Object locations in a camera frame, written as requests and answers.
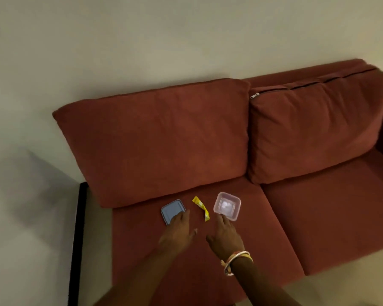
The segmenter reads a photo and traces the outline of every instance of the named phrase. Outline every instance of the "person's left hand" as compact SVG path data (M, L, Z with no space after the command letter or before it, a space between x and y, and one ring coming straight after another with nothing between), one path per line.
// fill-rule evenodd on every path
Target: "person's left hand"
M190 211L182 211L172 218L159 240L159 247L177 255L190 245L197 229L189 233L189 216Z

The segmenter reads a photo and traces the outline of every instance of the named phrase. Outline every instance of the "person's left arm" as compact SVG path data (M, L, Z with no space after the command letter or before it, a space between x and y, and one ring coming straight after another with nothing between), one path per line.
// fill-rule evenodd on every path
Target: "person's left arm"
M173 217L157 248L94 306L148 306L173 260L189 246L197 233L197 229L189 233L189 215L190 211L186 211Z

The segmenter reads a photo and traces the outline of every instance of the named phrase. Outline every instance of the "beige floor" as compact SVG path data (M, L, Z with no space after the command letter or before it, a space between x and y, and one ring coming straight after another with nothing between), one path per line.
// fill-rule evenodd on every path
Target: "beige floor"
M111 286L111 211L101 209L90 193L82 250L79 305L89 306ZM383 250L285 289L303 306L383 306Z

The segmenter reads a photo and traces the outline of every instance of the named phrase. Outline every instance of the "candy wrapper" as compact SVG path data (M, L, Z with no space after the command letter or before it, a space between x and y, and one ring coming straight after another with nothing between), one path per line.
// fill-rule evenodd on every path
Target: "candy wrapper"
M194 197L193 202L194 202L194 204L196 204L198 207L200 207L202 210L204 210L204 218L205 218L205 221L209 221L209 220L210 220L209 212L207 211L207 209L206 209L206 207L204 206L204 204L202 203L202 201L200 201L198 197Z

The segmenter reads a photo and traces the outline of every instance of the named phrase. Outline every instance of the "silver bangle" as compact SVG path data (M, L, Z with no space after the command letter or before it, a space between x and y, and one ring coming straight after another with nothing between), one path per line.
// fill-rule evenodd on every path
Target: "silver bangle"
M242 252L239 252L239 253L237 253L234 257L232 257L232 259L227 263L227 265L226 265L225 268L224 268L224 273L225 273L226 276L234 276L233 273L228 273L228 272L227 272L227 269L228 269L228 267L230 266L231 262L233 262L233 261L234 261L235 259L237 259L239 256L244 255L245 253L248 254L248 255L250 255L250 253L249 253L248 251L242 251Z

